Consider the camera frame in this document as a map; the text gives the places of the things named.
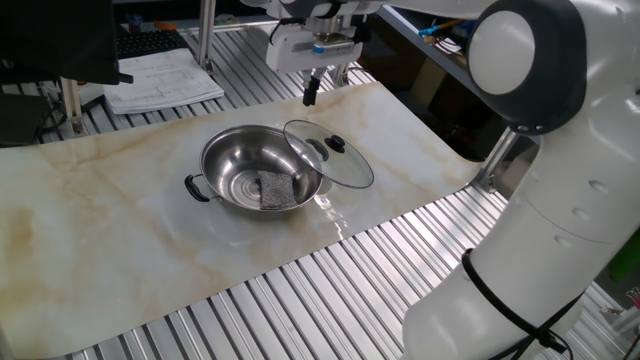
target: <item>desk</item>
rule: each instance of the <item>desk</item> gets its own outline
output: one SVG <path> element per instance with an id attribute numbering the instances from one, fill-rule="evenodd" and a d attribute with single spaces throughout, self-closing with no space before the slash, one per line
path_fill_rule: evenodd
<path id="1" fill-rule="evenodd" d="M 215 80 L 222 99 L 135 116 L 98 107 L 84 115 L 94 134 L 172 121 L 300 96 L 298 74 L 271 74 L 260 57 L 266 41 L 253 30 L 217 34 Z M 194 31 L 183 32 L 195 41 Z M 250 44 L 241 49 L 238 44 Z M 371 81 L 351 72 L 354 83 Z M 26 86 L 9 91 L 36 91 Z M 322 91 L 331 90 L 324 82 Z M 69 138 L 64 129 L 42 142 Z M 397 358 L 404 312 L 475 246 L 506 200 L 476 186 L 421 206 L 326 249 L 218 295 L 56 360 Z M 598 309 L 615 306 L 597 286 L 587 290 L 580 322 L 567 336 L 577 358 L 619 357 L 628 344 L 607 331 Z M 537 359 L 557 359 L 549 351 Z"/>

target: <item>pot handle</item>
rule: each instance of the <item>pot handle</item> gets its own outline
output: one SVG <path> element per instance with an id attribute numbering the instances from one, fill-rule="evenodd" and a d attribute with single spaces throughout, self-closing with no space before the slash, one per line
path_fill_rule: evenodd
<path id="1" fill-rule="evenodd" d="M 209 202 L 210 199 L 204 195 L 202 195 L 202 193 L 200 192 L 200 189 L 198 189 L 198 186 L 193 182 L 194 178 L 200 177 L 202 176 L 202 174 L 200 175 L 189 175 L 184 179 L 184 186 L 187 188 L 187 190 L 189 191 L 189 194 L 191 194 L 191 196 L 193 196 L 194 199 L 200 201 L 200 202 Z"/>

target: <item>marble-patterned mat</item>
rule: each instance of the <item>marble-patterned mat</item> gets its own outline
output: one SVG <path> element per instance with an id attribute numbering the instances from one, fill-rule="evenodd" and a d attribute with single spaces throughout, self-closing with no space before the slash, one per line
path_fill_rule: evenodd
<path id="1" fill-rule="evenodd" d="M 341 134 L 374 184 L 327 182 L 274 221 L 185 190 L 215 133 L 292 119 Z M 478 169 L 377 83 L 320 94 L 311 108 L 291 99 L 3 149 L 0 324 L 17 358 L 86 348 L 448 195 Z"/>

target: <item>computer monitor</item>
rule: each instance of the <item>computer monitor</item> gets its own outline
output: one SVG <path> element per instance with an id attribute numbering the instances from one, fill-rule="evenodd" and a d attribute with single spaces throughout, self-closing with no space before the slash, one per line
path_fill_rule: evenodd
<path id="1" fill-rule="evenodd" d="M 0 23 L 0 83 L 131 82 L 118 72 L 111 0 L 2 0 Z"/>

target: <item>pot rim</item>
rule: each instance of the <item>pot rim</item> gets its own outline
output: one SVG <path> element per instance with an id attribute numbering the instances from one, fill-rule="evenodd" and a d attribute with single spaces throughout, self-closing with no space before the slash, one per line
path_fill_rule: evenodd
<path id="1" fill-rule="evenodd" d="M 288 209 L 274 209 L 274 210 L 262 210 L 262 209 L 254 209 L 254 208 L 249 208 L 246 206 L 243 206 L 242 204 L 239 204 L 229 198 L 227 198 L 224 195 L 219 194 L 217 191 L 214 190 L 213 186 L 211 185 L 211 182 L 209 181 L 209 179 L 207 178 L 206 173 L 204 172 L 204 155 L 206 153 L 206 150 L 212 145 L 214 144 L 217 140 L 219 140 L 219 138 L 224 135 L 225 133 L 228 132 L 233 132 L 235 130 L 238 129 L 246 129 L 246 128 L 257 128 L 257 129 L 261 129 L 261 130 L 267 130 L 275 135 L 281 136 L 282 140 L 284 140 L 287 143 L 287 146 L 289 145 L 289 143 L 287 142 L 286 136 L 284 136 L 284 131 L 281 131 L 280 129 L 273 127 L 273 126 L 265 126 L 265 125 L 239 125 L 239 126 L 234 126 L 234 127 L 230 127 L 224 130 L 221 130 L 219 132 L 217 132 L 215 135 L 213 135 L 212 137 L 209 138 L 209 140 L 207 140 L 207 142 L 204 144 L 204 146 L 202 147 L 202 150 L 200 150 L 200 173 L 202 174 L 202 178 L 207 182 L 207 186 L 209 187 L 209 190 L 211 190 L 215 195 L 219 196 L 220 198 L 224 199 L 225 202 L 235 205 L 239 208 L 242 209 L 246 209 L 246 210 L 250 210 L 250 211 L 255 211 L 255 212 L 260 212 L 260 213 L 284 213 L 284 212 L 288 212 L 291 210 L 296 210 L 301 208 L 303 205 L 305 205 L 306 203 L 308 203 L 309 201 L 311 201 L 311 199 L 313 199 L 317 194 L 318 191 L 320 191 L 320 188 L 322 187 L 322 183 L 324 181 L 324 175 L 322 175 L 322 173 L 318 172 L 316 169 L 314 169 L 312 166 L 310 166 L 309 164 L 307 164 L 304 160 L 303 163 L 305 165 L 307 165 L 309 167 L 309 169 L 315 173 L 318 174 L 318 176 L 320 177 L 320 182 L 318 183 L 317 188 L 315 189 L 315 191 L 313 192 L 313 194 L 311 196 L 309 196 L 308 199 L 306 199 L 304 202 L 288 208 Z M 298 156 L 295 151 L 293 151 L 293 149 L 291 150 L 291 152 L 293 152 L 293 154 L 295 156 Z"/>

